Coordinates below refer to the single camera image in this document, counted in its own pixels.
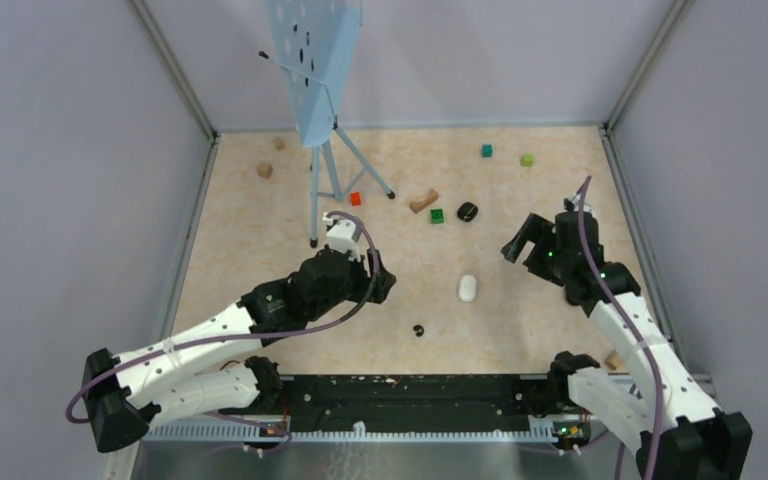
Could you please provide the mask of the white charging case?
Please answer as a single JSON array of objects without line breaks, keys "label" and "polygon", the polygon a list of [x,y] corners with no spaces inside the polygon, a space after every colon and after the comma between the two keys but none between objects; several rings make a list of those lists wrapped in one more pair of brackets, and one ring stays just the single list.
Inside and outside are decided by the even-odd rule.
[{"label": "white charging case", "polygon": [[457,286],[457,297],[464,303],[471,303],[475,300],[477,295],[478,281],[474,275],[465,274],[459,281]]}]

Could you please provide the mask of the black earbud charging case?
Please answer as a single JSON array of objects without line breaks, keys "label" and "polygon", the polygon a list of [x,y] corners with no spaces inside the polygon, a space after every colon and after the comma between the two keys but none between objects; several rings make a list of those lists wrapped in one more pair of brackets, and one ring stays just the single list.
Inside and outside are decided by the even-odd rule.
[{"label": "black earbud charging case", "polygon": [[469,223],[472,222],[479,212],[479,207],[472,202],[464,202],[461,204],[456,212],[456,216],[459,220]]}]

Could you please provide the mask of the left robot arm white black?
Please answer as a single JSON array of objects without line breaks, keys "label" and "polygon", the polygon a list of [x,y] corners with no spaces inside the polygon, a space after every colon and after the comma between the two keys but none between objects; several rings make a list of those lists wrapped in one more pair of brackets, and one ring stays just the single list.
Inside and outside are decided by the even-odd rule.
[{"label": "left robot arm white black", "polygon": [[85,360],[79,400],[100,453],[141,440],[151,429],[222,409],[268,413],[279,404],[277,366],[258,350],[318,331],[316,321],[345,303],[381,304],[397,277],[380,253],[324,248],[285,278],[256,286],[204,322],[143,348],[103,348]]}]

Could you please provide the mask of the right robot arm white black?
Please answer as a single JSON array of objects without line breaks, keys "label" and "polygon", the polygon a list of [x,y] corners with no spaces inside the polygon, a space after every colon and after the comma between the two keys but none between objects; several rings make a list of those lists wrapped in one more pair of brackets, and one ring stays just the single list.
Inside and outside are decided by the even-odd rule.
[{"label": "right robot arm white black", "polygon": [[564,211],[548,220],[532,213],[501,253],[514,263],[528,243],[528,272],[563,289],[632,381],[623,387],[591,356],[560,352],[548,373],[549,404],[599,418],[633,454],[644,479],[740,478],[753,435],[748,420],[725,412],[687,370],[629,269],[605,261],[593,215]]}]

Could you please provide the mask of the green lego brick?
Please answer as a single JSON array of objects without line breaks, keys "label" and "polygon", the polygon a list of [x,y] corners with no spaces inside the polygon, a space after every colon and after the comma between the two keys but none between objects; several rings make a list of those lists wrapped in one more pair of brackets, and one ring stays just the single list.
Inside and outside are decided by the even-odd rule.
[{"label": "green lego brick", "polygon": [[443,224],[445,222],[445,215],[442,209],[431,209],[429,212],[429,222],[432,225]]}]

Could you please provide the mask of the lime green cube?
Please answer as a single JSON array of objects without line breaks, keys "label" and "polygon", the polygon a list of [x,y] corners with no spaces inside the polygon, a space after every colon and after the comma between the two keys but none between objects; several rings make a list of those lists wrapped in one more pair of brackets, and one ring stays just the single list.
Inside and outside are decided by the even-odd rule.
[{"label": "lime green cube", "polygon": [[535,158],[533,154],[526,153],[520,159],[520,164],[523,167],[531,167],[534,164]]}]

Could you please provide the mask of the wooden cube near stand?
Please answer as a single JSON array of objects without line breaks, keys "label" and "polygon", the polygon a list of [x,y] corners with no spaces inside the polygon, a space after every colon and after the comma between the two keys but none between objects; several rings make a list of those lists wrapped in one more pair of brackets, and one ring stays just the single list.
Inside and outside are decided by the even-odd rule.
[{"label": "wooden cube near stand", "polygon": [[257,165],[256,172],[261,179],[270,179],[273,175],[274,169],[270,163],[261,162]]}]

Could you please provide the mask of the light blue music stand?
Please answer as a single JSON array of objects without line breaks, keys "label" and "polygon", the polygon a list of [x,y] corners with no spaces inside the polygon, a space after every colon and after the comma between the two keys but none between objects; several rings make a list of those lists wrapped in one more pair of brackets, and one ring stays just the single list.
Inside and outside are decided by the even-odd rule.
[{"label": "light blue music stand", "polygon": [[[266,1],[274,51],[258,55],[280,68],[301,146],[311,154],[311,230],[309,244],[319,243],[321,198],[345,200],[363,176],[372,177],[388,198],[395,192],[341,127],[339,109],[360,29],[361,1]],[[331,139],[337,136],[361,165],[340,185]]]}]

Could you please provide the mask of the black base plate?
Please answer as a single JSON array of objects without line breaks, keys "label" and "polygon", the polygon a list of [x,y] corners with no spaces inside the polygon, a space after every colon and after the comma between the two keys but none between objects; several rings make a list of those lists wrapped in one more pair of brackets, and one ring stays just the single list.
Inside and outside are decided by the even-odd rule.
[{"label": "black base plate", "polygon": [[225,415],[283,420],[293,433],[524,432],[534,419],[581,410],[554,396],[545,376],[296,375],[268,406],[225,408]]}]

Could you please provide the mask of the aluminium rail frame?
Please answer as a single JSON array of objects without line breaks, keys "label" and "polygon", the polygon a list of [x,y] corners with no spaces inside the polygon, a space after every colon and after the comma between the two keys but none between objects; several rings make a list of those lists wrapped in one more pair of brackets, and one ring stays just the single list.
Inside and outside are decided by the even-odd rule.
[{"label": "aluminium rail frame", "polygon": [[111,375],[88,393],[85,407],[97,449],[129,446],[163,425],[193,415],[237,416],[264,437],[285,434],[470,437],[528,433],[539,418],[563,415],[549,429],[560,453],[594,443],[596,416],[654,479],[736,479],[752,439],[746,418],[727,414],[692,378],[661,387],[663,410],[645,405],[586,355],[563,352],[535,378],[504,375],[319,376],[282,380],[274,363],[253,357],[164,389],[138,406],[134,389]]}]

